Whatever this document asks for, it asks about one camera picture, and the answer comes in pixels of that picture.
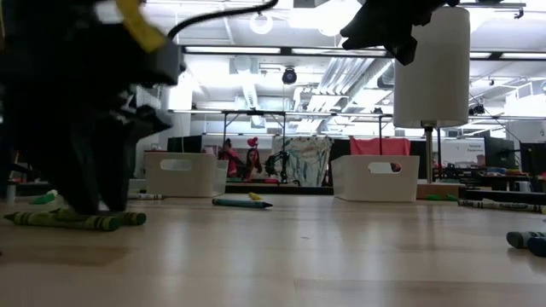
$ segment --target crayon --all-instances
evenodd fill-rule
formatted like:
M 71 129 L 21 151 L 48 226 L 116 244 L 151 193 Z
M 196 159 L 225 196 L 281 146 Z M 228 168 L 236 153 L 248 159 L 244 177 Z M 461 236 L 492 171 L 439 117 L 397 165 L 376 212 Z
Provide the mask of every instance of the crayon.
M 121 227 L 122 221 L 116 217 L 68 216 L 50 212 L 15 212 L 4 216 L 18 225 L 57 227 L 65 229 L 88 229 L 114 231 Z
M 161 194 L 129 194 L 127 195 L 128 200 L 163 200 L 163 195 Z
M 546 237 L 546 233 L 537 231 L 510 231 L 506 234 L 506 241 L 512 247 L 527 248 L 527 241 L 537 237 Z
M 546 257 L 546 238 L 531 238 L 527 241 L 529 252 L 537 257 Z
M 221 200 L 214 199 L 212 204 L 215 206 L 235 206 L 243 208 L 256 208 L 256 209 L 265 209 L 273 206 L 264 201 L 253 201 L 253 200 Z
M 498 210 L 510 210 L 510 211 L 527 211 L 527 212 L 539 212 L 546 214 L 546 206 L 529 205 L 524 203 L 509 203 L 509 202 L 484 202 L 478 200 L 458 200 L 459 206 L 471 206 L 472 208 L 479 209 L 498 209 Z
M 51 201 L 55 200 L 57 198 L 57 191 L 51 190 L 48 193 L 37 197 L 35 200 L 31 201 L 31 204 L 33 205 L 45 205 L 47 203 L 50 203 Z
M 248 194 L 248 198 L 250 198 L 251 200 L 262 200 L 262 198 L 259 197 L 258 194 L 255 194 L 255 193 L 252 193 L 252 192 Z
M 61 213 L 61 214 L 73 214 L 70 209 L 55 209 L 50 211 L 50 213 Z M 105 217 L 116 217 L 119 218 L 124 226 L 140 226 L 146 223 L 147 216 L 146 213 L 142 212 L 110 212 L 110 211 L 99 211 L 99 216 Z

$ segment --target bin handle cutout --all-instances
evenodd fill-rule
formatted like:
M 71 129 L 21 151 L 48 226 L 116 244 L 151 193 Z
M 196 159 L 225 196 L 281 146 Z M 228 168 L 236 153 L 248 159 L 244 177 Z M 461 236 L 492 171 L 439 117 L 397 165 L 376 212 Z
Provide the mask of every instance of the bin handle cutout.
M 191 161 L 188 159 L 164 159 L 160 162 L 163 171 L 191 171 Z
M 397 162 L 371 162 L 368 171 L 372 174 L 399 174 L 402 165 Z

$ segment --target white cylinder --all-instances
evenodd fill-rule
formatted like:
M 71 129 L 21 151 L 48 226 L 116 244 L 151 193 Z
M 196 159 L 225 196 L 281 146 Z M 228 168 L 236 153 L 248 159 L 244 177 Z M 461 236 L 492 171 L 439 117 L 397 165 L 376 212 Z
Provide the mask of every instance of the white cylinder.
M 440 8 L 426 26 L 414 26 L 415 60 L 395 63 L 394 126 L 452 127 L 468 122 L 470 14 Z

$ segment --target security camera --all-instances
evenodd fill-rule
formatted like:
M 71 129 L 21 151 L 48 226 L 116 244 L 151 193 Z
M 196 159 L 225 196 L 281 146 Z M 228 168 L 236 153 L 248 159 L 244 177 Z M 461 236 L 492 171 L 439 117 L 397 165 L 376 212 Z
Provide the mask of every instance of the security camera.
M 282 82 L 284 84 L 287 84 L 287 85 L 295 84 L 297 79 L 298 79 L 298 75 L 296 74 L 293 68 L 287 67 L 284 70 L 284 73 L 282 75 Z

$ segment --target green crayon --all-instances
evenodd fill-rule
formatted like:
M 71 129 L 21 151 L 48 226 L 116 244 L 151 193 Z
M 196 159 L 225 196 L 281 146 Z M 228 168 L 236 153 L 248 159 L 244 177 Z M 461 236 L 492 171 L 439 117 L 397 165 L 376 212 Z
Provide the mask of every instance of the green crayon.
M 88 229 L 114 231 L 121 227 L 122 220 L 104 216 L 70 216 L 50 212 L 16 212 L 7 214 L 5 219 L 18 225 L 57 227 L 65 229 Z
M 73 216 L 77 216 L 75 212 L 73 212 L 70 209 L 55 209 L 53 211 L 50 211 L 49 213 L 60 213 L 65 215 L 72 214 Z M 142 212 L 110 212 L 110 211 L 99 211 L 99 216 L 104 217 L 116 217 L 119 218 L 124 226 L 140 226 L 146 223 L 146 213 Z
M 45 205 L 47 203 L 50 203 L 51 201 L 55 200 L 56 196 L 53 193 L 47 193 L 45 195 L 42 195 L 35 200 L 31 201 L 31 204 L 33 205 Z

